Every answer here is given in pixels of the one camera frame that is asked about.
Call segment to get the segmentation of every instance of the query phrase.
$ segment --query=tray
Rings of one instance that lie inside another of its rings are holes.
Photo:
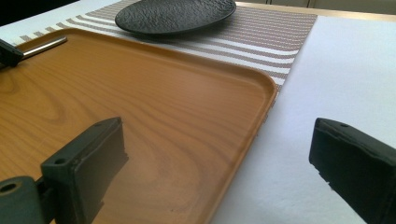
[[[93,123],[123,120],[129,161],[95,223],[206,223],[266,118],[276,85],[246,67],[66,29],[0,70],[0,179],[39,165]]]

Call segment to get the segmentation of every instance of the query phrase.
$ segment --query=black clamp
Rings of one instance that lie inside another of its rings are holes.
[[[0,182],[0,223],[91,223],[114,175],[128,161],[120,118],[95,123],[41,164],[36,182]]]

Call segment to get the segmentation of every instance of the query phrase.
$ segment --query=table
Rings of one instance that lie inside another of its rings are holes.
[[[0,27],[0,38],[12,41],[114,2],[79,1]],[[308,153],[317,117],[343,121],[396,147],[396,20],[309,12],[318,19],[212,223],[364,223],[309,164]]]

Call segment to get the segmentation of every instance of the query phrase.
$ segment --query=black object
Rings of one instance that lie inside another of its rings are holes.
[[[77,2],[77,0],[3,0],[0,6],[0,26]]]
[[[15,67],[21,61],[23,52],[0,39],[0,63]]]
[[[36,182],[0,182],[0,223],[91,223],[106,190],[128,157],[120,118],[95,123],[41,164]]]
[[[347,124],[317,119],[309,161],[369,224],[396,223],[396,151]]]
[[[140,35],[173,35],[206,27],[231,16],[233,0],[142,0],[115,19],[123,30]]]

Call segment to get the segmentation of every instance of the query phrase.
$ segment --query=white stripe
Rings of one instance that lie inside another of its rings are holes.
[[[80,16],[81,16],[82,18],[85,18],[85,19],[88,19],[88,20],[101,21],[101,22],[107,22],[107,23],[113,23],[113,24],[115,24],[114,21],[106,20],[106,19],[102,19],[102,18],[97,18],[97,17],[92,17],[92,16],[89,16],[89,15],[87,15],[87,14],[83,14],[83,15],[80,15]]]
[[[72,23],[70,23],[70,22],[68,22],[68,21],[63,21],[62,23],[63,23],[64,25],[66,25],[66,26],[69,26],[69,27],[74,27],[74,28],[78,28],[78,29],[81,29],[81,30],[91,31],[91,32],[95,32],[95,33],[98,33],[98,34],[112,35],[112,36],[115,36],[115,37],[123,37],[123,38],[132,39],[132,38],[131,38],[130,36],[128,36],[128,35],[119,35],[119,34],[115,34],[115,33],[113,33],[113,32],[102,31],[102,30],[96,30],[96,29],[92,29],[92,28],[89,28],[89,27],[86,27],[86,26],[81,26],[81,25],[72,24]]]
[[[169,46],[169,45],[166,45],[166,44],[160,44],[160,45],[165,47],[165,48],[168,48],[168,49],[175,49],[175,50],[186,52],[186,53],[189,53],[189,54],[194,54],[194,55],[199,55],[199,56],[210,58],[210,59],[214,59],[214,60],[224,61],[226,63],[240,64],[240,65],[253,67],[253,68],[257,68],[257,69],[261,69],[261,70],[266,70],[266,71],[270,71],[270,72],[282,73],[282,74],[285,74],[285,75],[290,70],[289,68],[280,68],[280,67],[273,67],[273,66],[268,66],[268,65],[259,64],[259,63],[252,63],[252,62],[247,62],[247,61],[240,60],[240,59],[235,59],[235,58],[232,58],[232,57],[227,57],[227,56],[221,56],[221,55],[217,55],[217,54],[210,54],[210,53],[205,53],[205,52],[201,52],[201,51],[196,51],[196,50],[193,50],[193,49],[183,49],[183,48],[180,48],[180,47]]]
[[[194,46],[194,47],[202,48],[202,49],[213,49],[213,50],[218,50],[218,51],[221,51],[221,52],[237,54],[237,55],[241,55],[241,56],[244,56],[244,57],[247,57],[247,58],[257,59],[257,60],[260,60],[260,61],[267,61],[267,62],[270,62],[270,63],[293,63],[293,61],[294,61],[294,59],[292,59],[292,58],[291,59],[271,58],[271,57],[266,57],[266,56],[262,56],[262,55],[258,55],[258,54],[244,52],[244,51],[241,51],[241,50],[227,49],[227,48],[220,47],[220,46],[208,45],[208,44],[197,43],[197,42],[178,40],[177,43],[182,43],[182,44],[186,44],[186,45],[190,45],[190,46]]]
[[[29,38],[31,38],[31,39],[36,39],[36,38],[38,38],[38,35],[35,35],[35,34],[29,34],[29,35],[27,35],[27,36],[29,36]]]
[[[279,49],[268,49],[268,48],[263,48],[263,47],[258,47],[254,45],[248,45],[248,44],[243,44],[243,43],[238,43],[230,40],[225,40],[225,39],[218,39],[218,38],[208,38],[208,40],[212,40],[214,42],[222,43],[222,44],[228,44],[232,46],[236,46],[239,48],[245,48],[245,49],[254,49],[262,52],[267,52],[267,53],[273,53],[273,54],[279,54],[279,55],[293,55],[297,54],[298,50],[291,50],[291,51],[285,51],[285,50],[279,50]]]
[[[77,18],[77,17],[72,18],[71,20],[72,20],[72,21],[75,21],[75,22],[79,22],[79,23],[84,23],[84,24],[87,24],[87,25],[91,25],[91,26],[98,26],[98,27],[104,28],[104,29],[109,29],[109,30],[114,30],[114,31],[121,31],[121,29],[120,29],[118,26],[103,25],[103,24],[100,24],[100,23],[92,22],[92,21],[82,21],[82,20],[80,20],[80,19]]]

